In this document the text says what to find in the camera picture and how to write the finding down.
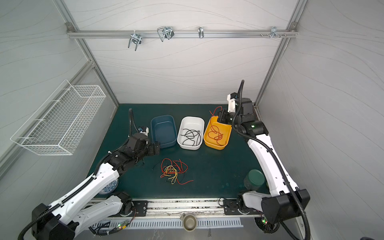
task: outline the white wire basket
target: white wire basket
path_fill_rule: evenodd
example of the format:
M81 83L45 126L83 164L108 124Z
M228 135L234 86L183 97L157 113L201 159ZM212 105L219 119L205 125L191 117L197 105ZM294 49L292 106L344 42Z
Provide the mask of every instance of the white wire basket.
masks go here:
M55 93L59 97L51 100ZM98 85L73 86L65 80L11 141L37 155L72 155L104 99Z

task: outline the orange plastic tray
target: orange plastic tray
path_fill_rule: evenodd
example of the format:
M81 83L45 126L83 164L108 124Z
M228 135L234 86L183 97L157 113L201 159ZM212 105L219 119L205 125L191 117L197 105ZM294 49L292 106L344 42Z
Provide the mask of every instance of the orange plastic tray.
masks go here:
M217 150L223 150L225 146L228 145L229 137L232 131L232 126L218 123L217 118L218 118L217 116L213 116L209 120L207 128L205 129L205 132L204 132L204 143L208 147L211 147ZM211 126L218 127L219 132L223 134L223 138L221 140L216 141L215 139L212 138L212 137L217 137L219 134L213 133L213 132L209 133L210 131L212 131Z

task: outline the mounting plate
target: mounting plate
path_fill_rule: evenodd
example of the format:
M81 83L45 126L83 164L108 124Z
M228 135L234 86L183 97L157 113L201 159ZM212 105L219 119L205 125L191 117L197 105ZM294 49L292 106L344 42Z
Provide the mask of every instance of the mounting plate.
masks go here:
M145 217L147 215L148 201L132 201L133 207L136 208L135 217ZM135 213L131 212L127 217L133 217ZM120 214L115 214L110 217L121 217Z
M233 200L224 199L223 200L224 205L224 214L225 215L254 215L259 214L259 212L256 209L251 209L249 212L243 213L239 210L237 202L234 202Z

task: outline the metal base plate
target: metal base plate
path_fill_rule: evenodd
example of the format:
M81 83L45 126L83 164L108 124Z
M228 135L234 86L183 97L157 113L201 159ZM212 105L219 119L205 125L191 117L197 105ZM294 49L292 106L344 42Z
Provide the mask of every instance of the metal base plate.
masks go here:
M224 214L225 215L254 215L259 214L259 212L255 209L250 209L249 212L241 212L238 208L237 202L234 200L224 199L223 200L223 206L224 206Z

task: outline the dark green table surface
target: dark green table surface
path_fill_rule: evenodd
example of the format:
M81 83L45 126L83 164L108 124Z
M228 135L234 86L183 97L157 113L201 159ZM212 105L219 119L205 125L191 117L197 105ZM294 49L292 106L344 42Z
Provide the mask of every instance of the dark green table surface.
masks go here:
M169 114L174 117L176 129L179 131L181 120L186 116L204 119L205 130L211 117L209 110L213 111L216 107L217 105L212 104L121 104L89 174L108 151L116 149L126 140L129 132L129 108L133 109L136 126L148 126L151 131L152 118ZM181 159L186 163L188 171L180 174L178 179L181 183L189 180L193 182L172 185L166 182L165 177L160 178L160 164L154 169L153 167L164 158ZM240 191L246 190L243 183L246 174L251 169L262 171L247 143L233 131L228 145L223 150L207 147L203 143L198 150L192 151L182 149L176 143L173 147L161 149L159 156L145 157L144 160L144 165L140 161L119 178L116 191L125 191L133 198L235 198ZM266 183L258 191L269 193Z

